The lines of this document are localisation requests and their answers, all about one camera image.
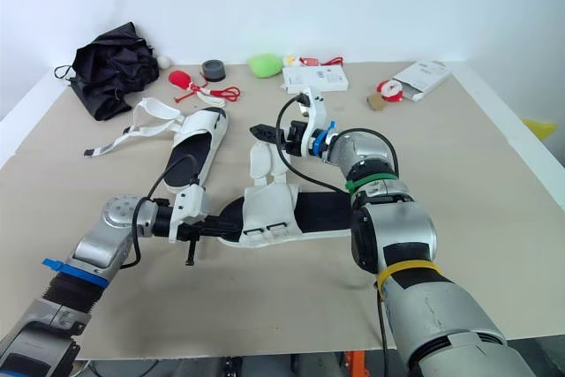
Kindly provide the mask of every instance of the black wire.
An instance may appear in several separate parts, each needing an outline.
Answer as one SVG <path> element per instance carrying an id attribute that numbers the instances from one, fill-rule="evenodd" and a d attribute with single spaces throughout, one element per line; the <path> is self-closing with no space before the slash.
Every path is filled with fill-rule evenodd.
<path id="1" fill-rule="evenodd" d="M 343 130 L 342 132 L 338 133 L 337 136 L 335 136 L 332 139 L 332 141 L 331 141 L 332 145 L 334 143 L 336 143 L 337 140 L 340 137 L 347 134 L 348 132 L 366 132 L 366 133 L 372 134 L 373 136 L 377 136 L 379 139 L 384 141 L 385 144 L 390 149 L 390 153 L 392 154 L 392 161 L 393 161 L 393 164 L 395 166 L 395 175 L 397 177 L 400 177 L 400 171 L 398 170 L 398 157 L 396 156 L 395 147 L 392 146 L 392 143 L 390 143 L 390 140 L 388 140 L 384 135 L 380 134 L 379 132 L 376 132 L 375 130 L 371 130 L 370 128 L 349 128 L 347 130 Z"/>
<path id="2" fill-rule="evenodd" d="M 379 326 L 380 326 L 380 339 L 382 341 L 382 365 L 383 365 L 383 375 L 388 377 L 388 346 L 387 346 L 387 333 L 385 332 L 385 321 L 382 316 L 382 306 L 380 291 L 377 289 L 377 311 L 379 312 Z"/>
<path id="3" fill-rule="evenodd" d="M 140 374 L 138 377 L 145 377 L 146 375 L 148 375 L 149 373 L 151 373 L 154 368 L 157 366 L 157 364 L 159 364 L 160 360 L 156 359 L 155 362 L 147 369 L 147 371 L 145 371 L 144 373 Z M 96 369 L 96 365 L 94 364 L 94 361 L 91 362 L 90 364 L 88 364 L 88 369 L 90 371 L 92 371 L 92 373 L 96 376 L 96 377 L 103 377 L 99 372 L 98 369 Z"/>
<path id="4" fill-rule="evenodd" d="M 198 160 L 196 159 L 196 156 L 194 156 L 192 154 L 187 154 L 187 155 L 181 156 L 176 161 L 174 161 L 157 178 L 157 180 L 154 182 L 153 186 L 151 187 L 151 190 L 149 190 L 149 193 L 147 194 L 147 196 L 144 196 L 143 198 L 141 198 L 138 201 L 137 205 L 135 206 L 135 209 L 133 209 L 132 238 L 133 238 L 133 251 L 135 252 L 135 260 L 133 260 L 129 264 L 122 265 L 122 267 L 120 267 L 120 269 L 135 267 L 136 265 L 138 265 L 141 262 L 141 250 L 139 249 L 138 224 L 137 224 L 138 214 L 139 214 L 139 210 L 141 209 L 141 205 L 143 205 L 143 202 L 145 202 L 146 200 L 151 200 L 151 196 L 153 196 L 153 193 L 154 193 L 155 189 L 157 188 L 157 186 L 159 185 L 159 183 L 161 183 L 161 181 L 167 176 L 167 174 L 169 174 L 169 172 L 173 168 L 175 168 L 179 163 L 181 163 L 185 159 L 190 159 L 191 162 L 192 162 L 192 169 L 194 170 L 194 178 L 196 178 L 196 176 L 198 175 L 199 166 L 198 166 Z"/>
<path id="5" fill-rule="evenodd" d="M 65 71 L 63 75 L 58 75 L 57 71 L 60 70 L 61 68 L 66 68 L 67 71 Z M 71 70 L 71 68 L 72 68 L 72 65 L 58 66 L 56 69 L 53 70 L 53 75 L 55 75 L 56 79 L 64 79 L 67 76 L 67 74 L 69 73 L 69 71 Z"/>
<path id="6" fill-rule="evenodd" d="M 312 177 L 308 177 L 307 175 L 301 173 L 300 171 L 298 171 L 296 168 L 294 168 L 292 165 L 290 165 L 290 162 L 288 162 L 286 160 L 286 158 L 283 155 L 283 147 L 281 146 L 281 140 L 279 138 L 279 134 L 281 133 L 281 120 L 283 119 L 283 114 L 284 111 L 295 101 L 297 101 L 300 98 L 300 95 L 293 97 L 292 99 L 290 99 L 288 102 L 286 102 L 284 104 L 284 106 L 281 108 L 281 111 L 279 112 L 278 117 L 276 118 L 276 125 L 275 125 L 275 144 L 276 144 L 276 150 L 279 153 L 279 157 L 281 158 L 281 161 L 287 166 L 287 168 L 292 171 L 294 174 L 296 174 L 299 177 L 302 177 L 304 180 L 309 181 L 310 183 L 314 183 L 315 185 L 321 185 L 322 187 L 326 187 L 329 190 L 333 190 L 334 192 L 338 192 L 338 193 L 345 193 L 343 190 L 338 189 L 337 187 L 330 185 L 328 183 L 324 183 L 320 180 L 316 180 L 315 178 Z"/>

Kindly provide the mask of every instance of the green toy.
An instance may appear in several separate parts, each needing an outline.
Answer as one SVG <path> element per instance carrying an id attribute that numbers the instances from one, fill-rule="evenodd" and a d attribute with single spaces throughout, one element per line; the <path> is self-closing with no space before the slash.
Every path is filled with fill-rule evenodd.
<path id="1" fill-rule="evenodd" d="M 272 53 L 257 55 L 247 60 L 251 72 L 258 79 L 266 79 L 278 74 L 283 68 L 283 60 Z"/>

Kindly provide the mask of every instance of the black umbrella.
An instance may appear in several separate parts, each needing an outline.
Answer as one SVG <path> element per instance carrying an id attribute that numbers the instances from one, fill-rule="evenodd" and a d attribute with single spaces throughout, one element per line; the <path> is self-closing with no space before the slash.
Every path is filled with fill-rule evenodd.
<path id="1" fill-rule="evenodd" d="M 74 93 L 96 121 L 130 110 L 124 101 L 159 77 L 159 66 L 145 39 L 135 33 L 132 22 L 98 36 L 77 50 L 71 77 Z"/>

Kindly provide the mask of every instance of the orange stand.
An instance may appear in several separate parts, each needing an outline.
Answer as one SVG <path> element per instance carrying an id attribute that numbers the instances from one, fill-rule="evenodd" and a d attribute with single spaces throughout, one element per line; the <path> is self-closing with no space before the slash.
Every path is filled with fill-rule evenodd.
<path id="1" fill-rule="evenodd" d="M 369 372 L 365 368 L 365 351 L 347 351 L 345 360 L 350 370 L 350 377 L 369 377 Z"/>

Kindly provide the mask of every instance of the small white box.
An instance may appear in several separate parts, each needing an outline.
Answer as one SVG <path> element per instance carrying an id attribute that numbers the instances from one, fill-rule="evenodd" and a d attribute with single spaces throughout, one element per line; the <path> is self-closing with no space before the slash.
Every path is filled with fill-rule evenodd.
<path id="1" fill-rule="evenodd" d="M 416 62 L 397 73 L 393 79 L 402 83 L 405 98 L 417 102 L 434 90 L 450 73 L 449 69 L 436 62 Z"/>
<path id="2" fill-rule="evenodd" d="M 341 65 L 288 66 L 282 68 L 282 76 L 289 94 L 300 93 L 307 87 L 321 92 L 341 92 L 350 85 Z"/>

